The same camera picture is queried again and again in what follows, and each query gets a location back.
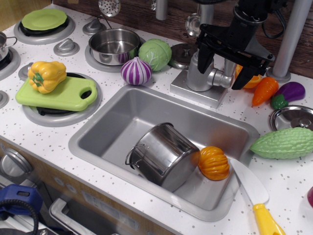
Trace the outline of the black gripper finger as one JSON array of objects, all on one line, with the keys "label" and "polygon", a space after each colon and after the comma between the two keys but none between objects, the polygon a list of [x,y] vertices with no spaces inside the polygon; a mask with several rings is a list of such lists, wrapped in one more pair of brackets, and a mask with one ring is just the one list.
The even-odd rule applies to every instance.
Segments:
[{"label": "black gripper finger", "polygon": [[242,89],[255,75],[257,71],[256,67],[242,67],[240,73],[237,76],[236,81],[232,85],[233,90]]},{"label": "black gripper finger", "polygon": [[201,46],[198,52],[198,70],[204,74],[213,61],[214,51],[209,46]]}]

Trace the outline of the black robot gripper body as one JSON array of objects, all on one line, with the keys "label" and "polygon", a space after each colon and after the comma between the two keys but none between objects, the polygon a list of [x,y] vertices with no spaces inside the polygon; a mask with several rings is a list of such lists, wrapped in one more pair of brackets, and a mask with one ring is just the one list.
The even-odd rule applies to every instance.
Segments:
[{"label": "black robot gripper body", "polygon": [[233,18],[230,26],[201,24],[198,49],[209,46],[215,54],[242,67],[256,67],[255,75],[263,75],[274,61],[274,55],[255,36],[257,24]]}]

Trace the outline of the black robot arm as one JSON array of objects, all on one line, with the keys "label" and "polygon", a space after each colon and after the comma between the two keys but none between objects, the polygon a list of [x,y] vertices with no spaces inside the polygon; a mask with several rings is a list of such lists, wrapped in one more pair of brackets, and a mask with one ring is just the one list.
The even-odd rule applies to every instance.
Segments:
[{"label": "black robot arm", "polygon": [[240,0],[233,8],[230,26],[201,24],[196,42],[199,72],[205,73],[217,54],[243,67],[232,85],[234,90],[242,89],[252,77],[265,74],[275,57],[258,42],[255,33],[272,7],[271,0]]}]

